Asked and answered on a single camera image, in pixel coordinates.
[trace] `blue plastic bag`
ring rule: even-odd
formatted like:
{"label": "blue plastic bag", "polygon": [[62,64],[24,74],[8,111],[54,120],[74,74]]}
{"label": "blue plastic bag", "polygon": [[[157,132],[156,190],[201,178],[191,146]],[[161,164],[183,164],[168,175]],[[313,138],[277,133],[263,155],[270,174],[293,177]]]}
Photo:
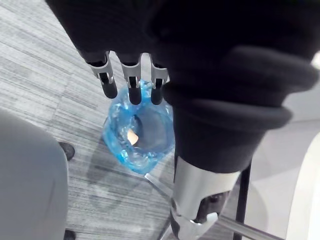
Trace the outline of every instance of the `blue plastic bag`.
{"label": "blue plastic bag", "polygon": [[[103,129],[103,140],[124,166],[139,174],[150,172],[175,145],[172,108],[164,100],[151,103],[152,83],[141,81],[141,103],[129,101],[124,87],[113,100]],[[138,136],[132,145],[128,131]]]}

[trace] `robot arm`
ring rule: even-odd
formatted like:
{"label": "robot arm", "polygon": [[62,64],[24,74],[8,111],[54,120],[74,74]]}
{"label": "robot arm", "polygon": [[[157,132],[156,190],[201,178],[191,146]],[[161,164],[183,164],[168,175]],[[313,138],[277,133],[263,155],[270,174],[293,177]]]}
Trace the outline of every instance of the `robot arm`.
{"label": "robot arm", "polygon": [[[173,107],[171,226],[195,240],[218,219],[265,132],[285,125],[290,93],[310,89],[320,49],[320,5],[289,1],[47,0],[109,98],[109,51],[130,101],[141,101],[140,54],[152,58],[153,103]],[[170,82],[166,83],[167,68]]]}

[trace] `black metal rod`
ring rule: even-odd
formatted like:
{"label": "black metal rod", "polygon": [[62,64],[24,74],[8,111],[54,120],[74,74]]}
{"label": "black metal rod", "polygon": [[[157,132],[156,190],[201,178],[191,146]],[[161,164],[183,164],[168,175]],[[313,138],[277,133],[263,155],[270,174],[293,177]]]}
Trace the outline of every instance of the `black metal rod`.
{"label": "black metal rod", "polygon": [[[251,173],[250,165],[241,173],[238,204],[236,208],[235,220],[239,223],[245,223],[246,207],[248,199],[249,181]],[[233,234],[233,240],[242,240],[242,236],[236,232]]]}

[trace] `gray carpet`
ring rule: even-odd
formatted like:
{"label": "gray carpet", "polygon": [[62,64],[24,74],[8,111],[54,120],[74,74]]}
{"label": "gray carpet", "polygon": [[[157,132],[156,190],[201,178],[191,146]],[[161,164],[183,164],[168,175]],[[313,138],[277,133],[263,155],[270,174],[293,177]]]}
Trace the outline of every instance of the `gray carpet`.
{"label": "gray carpet", "polygon": [[[79,240],[155,240],[165,226],[168,199],[123,166],[101,139],[111,103],[42,0],[0,2],[0,106],[75,146],[69,163],[67,228]],[[125,85],[111,53],[118,88]],[[142,58],[142,78],[150,63]],[[151,172],[168,186],[173,155]],[[224,214],[234,218],[239,186]],[[203,239],[229,240],[214,226]]]}

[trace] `crumpled plastic cup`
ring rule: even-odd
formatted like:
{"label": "crumpled plastic cup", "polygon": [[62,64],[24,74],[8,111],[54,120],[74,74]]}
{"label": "crumpled plastic cup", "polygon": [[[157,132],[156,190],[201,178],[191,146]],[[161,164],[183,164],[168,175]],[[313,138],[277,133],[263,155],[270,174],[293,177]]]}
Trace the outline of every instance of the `crumpled plastic cup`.
{"label": "crumpled plastic cup", "polygon": [[[104,124],[102,137],[121,164],[138,174],[150,172],[175,145],[172,108],[164,100],[151,103],[152,83],[141,81],[141,103],[129,101],[124,87],[113,100]],[[138,140],[132,145],[128,132]]]}

